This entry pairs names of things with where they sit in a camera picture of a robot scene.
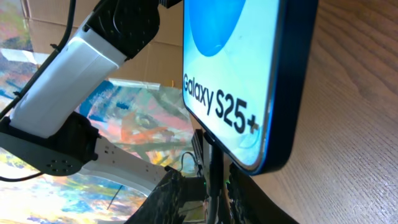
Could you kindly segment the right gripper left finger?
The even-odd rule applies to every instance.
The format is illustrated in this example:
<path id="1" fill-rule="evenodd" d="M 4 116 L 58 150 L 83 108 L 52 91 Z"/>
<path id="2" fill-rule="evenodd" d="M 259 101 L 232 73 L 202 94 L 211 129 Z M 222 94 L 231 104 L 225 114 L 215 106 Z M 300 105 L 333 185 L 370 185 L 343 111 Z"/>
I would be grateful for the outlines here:
<path id="1" fill-rule="evenodd" d="M 125 224 L 182 224 L 179 214 L 182 202 L 183 176 L 170 170 L 156 185 L 139 209 Z"/>

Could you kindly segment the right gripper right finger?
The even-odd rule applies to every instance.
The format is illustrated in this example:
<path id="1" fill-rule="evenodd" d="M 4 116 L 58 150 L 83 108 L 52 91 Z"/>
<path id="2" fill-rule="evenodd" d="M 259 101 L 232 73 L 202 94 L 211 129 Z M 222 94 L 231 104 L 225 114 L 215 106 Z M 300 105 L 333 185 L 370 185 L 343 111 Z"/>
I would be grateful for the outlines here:
<path id="1" fill-rule="evenodd" d="M 277 206 L 253 181 L 234 164 L 229 167 L 226 183 L 230 210 L 235 223 L 297 224 L 297 221 Z"/>

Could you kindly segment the blue Galaxy smartphone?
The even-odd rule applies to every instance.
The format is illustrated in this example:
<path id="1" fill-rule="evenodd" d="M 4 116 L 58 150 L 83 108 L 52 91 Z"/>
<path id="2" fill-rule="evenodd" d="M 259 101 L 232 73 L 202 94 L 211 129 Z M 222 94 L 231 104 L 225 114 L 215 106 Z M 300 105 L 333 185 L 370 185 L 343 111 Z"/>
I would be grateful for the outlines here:
<path id="1" fill-rule="evenodd" d="M 186 0 L 183 102 L 249 175 L 289 160 L 317 0 Z"/>

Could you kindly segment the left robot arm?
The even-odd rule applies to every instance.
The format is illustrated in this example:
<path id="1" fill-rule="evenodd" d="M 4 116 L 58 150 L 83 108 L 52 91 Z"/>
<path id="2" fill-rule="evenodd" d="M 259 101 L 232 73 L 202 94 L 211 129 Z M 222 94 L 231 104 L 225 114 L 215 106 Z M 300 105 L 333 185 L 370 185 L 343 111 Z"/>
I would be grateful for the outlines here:
<path id="1" fill-rule="evenodd" d="M 149 195 L 165 168 L 109 142 L 76 108 L 156 36 L 159 6 L 174 5 L 101 1 L 76 34 L 67 27 L 44 64 L 1 112 L 1 147 L 44 174 L 85 171 Z"/>

